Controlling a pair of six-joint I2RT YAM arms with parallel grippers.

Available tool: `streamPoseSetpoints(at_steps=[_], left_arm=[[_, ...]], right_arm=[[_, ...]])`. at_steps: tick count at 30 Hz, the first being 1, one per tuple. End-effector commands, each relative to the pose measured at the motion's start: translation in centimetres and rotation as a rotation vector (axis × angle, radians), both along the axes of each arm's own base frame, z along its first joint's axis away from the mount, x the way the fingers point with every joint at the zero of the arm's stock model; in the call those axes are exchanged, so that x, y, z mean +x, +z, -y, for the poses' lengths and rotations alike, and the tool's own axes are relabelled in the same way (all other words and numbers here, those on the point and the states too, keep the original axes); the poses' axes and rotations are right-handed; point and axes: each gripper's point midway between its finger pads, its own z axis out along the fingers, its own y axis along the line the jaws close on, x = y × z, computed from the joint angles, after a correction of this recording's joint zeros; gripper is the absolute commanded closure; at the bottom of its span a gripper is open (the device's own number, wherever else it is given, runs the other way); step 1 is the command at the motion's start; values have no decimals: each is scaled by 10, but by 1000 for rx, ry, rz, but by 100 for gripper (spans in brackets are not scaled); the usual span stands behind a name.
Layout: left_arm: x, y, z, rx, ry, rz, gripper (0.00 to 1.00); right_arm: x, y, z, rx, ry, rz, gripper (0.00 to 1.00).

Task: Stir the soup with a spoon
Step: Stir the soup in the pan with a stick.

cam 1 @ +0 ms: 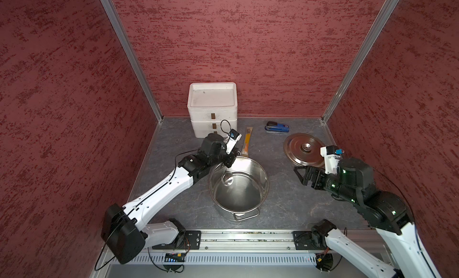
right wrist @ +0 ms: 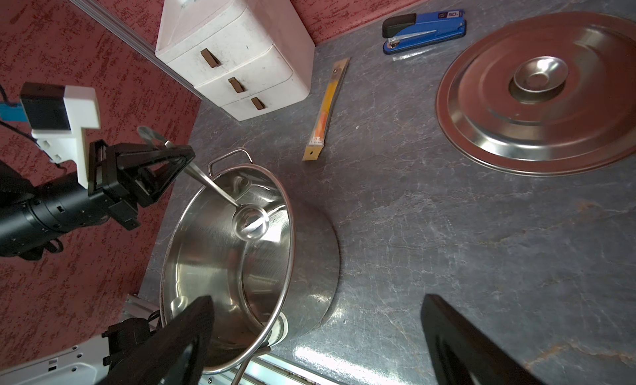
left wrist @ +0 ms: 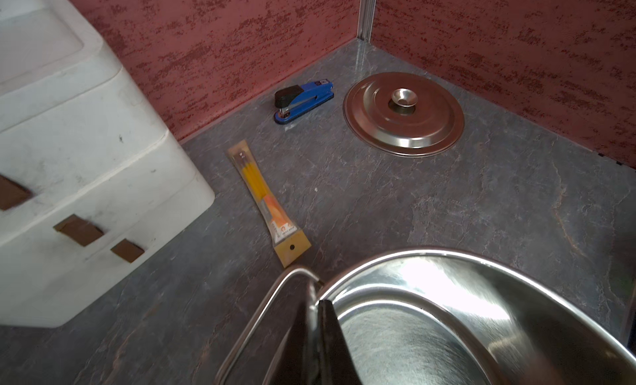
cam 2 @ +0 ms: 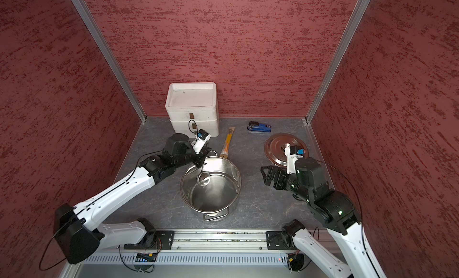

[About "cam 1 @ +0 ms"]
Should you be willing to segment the steel pot lid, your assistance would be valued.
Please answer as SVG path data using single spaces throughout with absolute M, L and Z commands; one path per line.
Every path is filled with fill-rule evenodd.
M 325 144 L 308 133 L 295 133 L 288 136 L 283 143 L 286 157 L 298 166 L 324 167 L 324 158 L 320 149 Z

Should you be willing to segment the long steel ladle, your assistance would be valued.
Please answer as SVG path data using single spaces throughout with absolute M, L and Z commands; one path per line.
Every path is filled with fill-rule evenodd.
M 222 169 L 224 170 L 221 177 L 222 184 L 226 187 L 229 187 L 234 182 L 232 170 L 231 168 L 226 167 L 226 165 L 223 165 Z

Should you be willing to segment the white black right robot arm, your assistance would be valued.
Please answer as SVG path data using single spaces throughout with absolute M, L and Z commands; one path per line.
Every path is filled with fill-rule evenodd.
M 301 183 L 351 203 L 385 241 L 396 264 L 376 258 L 326 219 L 312 229 L 315 245 L 340 254 L 369 278 L 440 276 L 421 242 L 410 206 L 396 194 L 376 187 L 370 165 L 357 158 L 344 158 L 325 169 L 306 166 L 304 170 L 300 174 L 299 167 L 294 169 Z

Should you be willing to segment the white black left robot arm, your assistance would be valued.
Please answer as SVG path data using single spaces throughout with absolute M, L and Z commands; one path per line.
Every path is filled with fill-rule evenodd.
M 231 167 L 236 160 L 236 144 L 241 134 L 232 129 L 223 137 L 210 133 L 197 150 L 182 153 L 182 159 L 165 179 L 137 199 L 105 212 L 101 238 L 120 264 L 133 260 L 141 250 L 171 245 L 184 228 L 175 219 L 149 226 L 150 220 L 176 196 L 207 176 L 214 166 Z

